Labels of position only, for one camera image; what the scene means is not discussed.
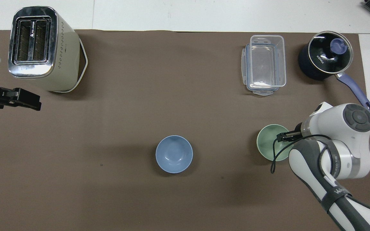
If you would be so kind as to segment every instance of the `black strap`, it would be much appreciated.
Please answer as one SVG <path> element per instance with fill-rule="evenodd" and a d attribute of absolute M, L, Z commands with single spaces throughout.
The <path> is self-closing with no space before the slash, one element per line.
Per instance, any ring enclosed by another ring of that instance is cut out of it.
<path fill-rule="evenodd" d="M 332 187 L 330 190 L 328 190 L 323 196 L 322 201 L 321 201 L 321 206 L 325 210 L 325 212 L 328 212 L 330 207 L 332 206 L 333 203 L 335 203 L 336 200 L 339 198 L 350 194 L 347 189 L 345 189 L 342 186 L 335 186 Z"/>
<path fill-rule="evenodd" d="M 332 140 L 326 139 L 325 137 L 320 137 L 320 138 L 318 138 L 318 141 L 323 143 L 325 145 L 325 147 L 327 147 L 327 149 L 328 149 L 328 153 L 329 153 L 329 156 L 330 156 L 330 162 L 331 162 L 330 174 L 333 176 L 333 178 L 336 179 L 336 177 L 339 176 L 339 171 L 340 171 L 340 168 L 341 168 L 339 152 L 336 149 L 336 146 L 332 142 Z M 319 159 L 320 169 L 322 169 L 322 167 L 321 167 L 321 164 L 322 164 L 321 158 L 322 158 L 322 155 L 320 155 L 320 159 Z"/>

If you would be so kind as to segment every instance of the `brown tablecloth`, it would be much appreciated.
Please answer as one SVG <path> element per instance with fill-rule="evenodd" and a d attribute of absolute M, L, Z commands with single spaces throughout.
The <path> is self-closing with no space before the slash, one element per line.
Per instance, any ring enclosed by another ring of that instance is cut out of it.
<path fill-rule="evenodd" d="M 313 34 L 285 39 L 287 84 L 267 97 L 242 83 L 235 32 L 78 30 L 89 66 L 78 88 L 44 91 L 7 70 L 0 86 L 41 95 L 42 109 L 0 110 L 0 230 L 335 230 L 288 161 L 256 148 L 262 127 L 288 129 L 322 101 L 358 103 L 334 77 L 307 78 L 297 55 Z M 358 35 L 347 73 L 365 89 Z M 185 137 L 191 166 L 167 174 L 155 161 L 164 137 Z M 370 174 L 341 184 L 370 204 Z"/>

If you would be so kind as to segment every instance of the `toaster logo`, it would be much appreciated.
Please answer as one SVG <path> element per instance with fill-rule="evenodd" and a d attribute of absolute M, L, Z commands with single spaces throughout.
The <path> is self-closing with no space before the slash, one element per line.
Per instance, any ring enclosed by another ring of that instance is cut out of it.
<path fill-rule="evenodd" d="M 35 36 L 34 31 L 35 31 L 35 21 L 32 22 L 32 27 L 31 27 L 31 37 L 32 38 L 34 38 L 34 36 Z"/>

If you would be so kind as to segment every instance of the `purple handle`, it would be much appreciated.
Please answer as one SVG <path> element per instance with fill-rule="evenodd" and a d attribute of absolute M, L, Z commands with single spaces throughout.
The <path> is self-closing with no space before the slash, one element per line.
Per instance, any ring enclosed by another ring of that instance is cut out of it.
<path fill-rule="evenodd" d="M 357 97 L 359 102 L 364 106 L 368 111 L 370 111 L 370 102 L 367 99 L 366 95 L 362 91 L 362 89 L 359 87 L 357 83 L 345 72 L 339 73 L 336 75 L 338 80 L 348 86 L 351 91 L 354 93 L 354 95 Z"/>

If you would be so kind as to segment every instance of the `clear container lid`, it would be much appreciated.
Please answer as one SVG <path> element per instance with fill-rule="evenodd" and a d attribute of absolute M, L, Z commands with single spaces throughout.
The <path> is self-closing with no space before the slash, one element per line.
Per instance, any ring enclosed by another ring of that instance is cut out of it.
<path fill-rule="evenodd" d="M 273 90 L 286 84 L 285 44 L 279 35 L 254 35 L 246 46 L 248 89 Z"/>
<path fill-rule="evenodd" d="M 247 85 L 246 84 L 246 76 L 247 76 L 247 56 L 246 56 L 246 48 L 242 49 L 242 56 L 241 56 L 241 71 L 242 71 L 242 80 L 243 80 L 243 83 L 246 85 L 246 87 L 248 88 L 248 90 L 252 91 L 253 93 L 257 94 L 257 95 L 262 95 L 262 96 L 266 96 L 266 95 L 271 95 L 273 94 L 273 92 L 275 92 L 276 90 L 278 90 L 279 88 L 278 87 L 259 87 L 259 88 L 256 88 L 254 87 L 254 85 Z"/>

